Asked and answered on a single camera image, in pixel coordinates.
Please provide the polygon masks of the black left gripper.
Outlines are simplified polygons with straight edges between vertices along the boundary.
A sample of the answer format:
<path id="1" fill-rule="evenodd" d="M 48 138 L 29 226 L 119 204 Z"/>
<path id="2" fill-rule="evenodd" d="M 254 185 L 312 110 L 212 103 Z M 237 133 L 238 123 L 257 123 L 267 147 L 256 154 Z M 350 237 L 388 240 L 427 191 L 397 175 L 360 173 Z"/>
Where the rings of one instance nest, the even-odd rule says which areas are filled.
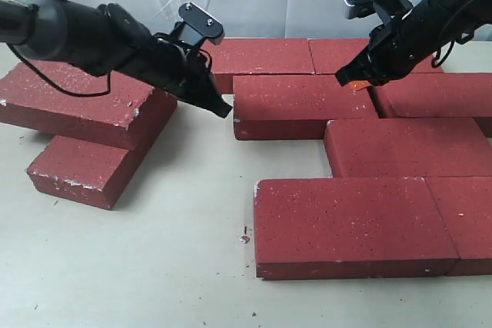
<path id="1" fill-rule="evenodd" d="M 218 92 L 207 57 L 152 35 L 116 71 L 168 92 L 181 102 L 226 118 L 232 106 Z"/>

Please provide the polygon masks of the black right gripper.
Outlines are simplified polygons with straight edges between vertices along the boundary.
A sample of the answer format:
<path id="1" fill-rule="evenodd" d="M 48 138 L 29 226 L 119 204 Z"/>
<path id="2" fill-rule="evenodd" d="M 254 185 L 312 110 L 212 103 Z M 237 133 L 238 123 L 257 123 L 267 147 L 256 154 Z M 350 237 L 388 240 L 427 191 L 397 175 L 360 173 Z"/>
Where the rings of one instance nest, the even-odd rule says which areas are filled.
<path id="1" fill-rule="evenodd" d="M 335 73 L 336 79 L 363 90 L 406 77 L 446 44 L 445 24 L 446 8 L 439 0 L 421 0 L 407 14 L 374 28 L 368 44 Z"/>

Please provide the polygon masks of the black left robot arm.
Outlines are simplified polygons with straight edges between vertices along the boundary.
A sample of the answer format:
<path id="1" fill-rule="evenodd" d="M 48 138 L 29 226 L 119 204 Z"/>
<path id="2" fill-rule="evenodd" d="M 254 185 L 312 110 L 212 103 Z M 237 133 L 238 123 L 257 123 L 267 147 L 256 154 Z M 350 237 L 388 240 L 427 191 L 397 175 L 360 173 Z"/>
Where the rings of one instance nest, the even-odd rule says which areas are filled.
<path id="1" fill-rule="evenodd" d="M 171 33 L 151 33 L 116 3 L 96 8 L 69 0 L 1 3 L 1 42 L 48 84 L 33 61 L 63 62 L 106 78 L 116 71 L 220 118 L 231 112 L 218 91 L 205 41 L 219 45 L 223 25 L 186 2 Z"/>

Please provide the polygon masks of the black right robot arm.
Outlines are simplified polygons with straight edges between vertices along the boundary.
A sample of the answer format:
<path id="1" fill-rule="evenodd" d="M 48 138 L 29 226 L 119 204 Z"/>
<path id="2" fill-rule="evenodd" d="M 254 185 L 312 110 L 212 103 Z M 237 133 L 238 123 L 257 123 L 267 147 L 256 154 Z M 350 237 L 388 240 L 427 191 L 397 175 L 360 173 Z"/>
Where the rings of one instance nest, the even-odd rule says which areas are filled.
<path id="1" fill-rule="evenodd" d="M 335 77 L 342 86 L 366 81 L 382 86 L 409 75 L 426 58 L 440 67 L 445 45 L 464 45 L 491 23 L 491 0 L 344 0 L 347 19 L 377 15 L 381 24 L 367 45 Z"/>

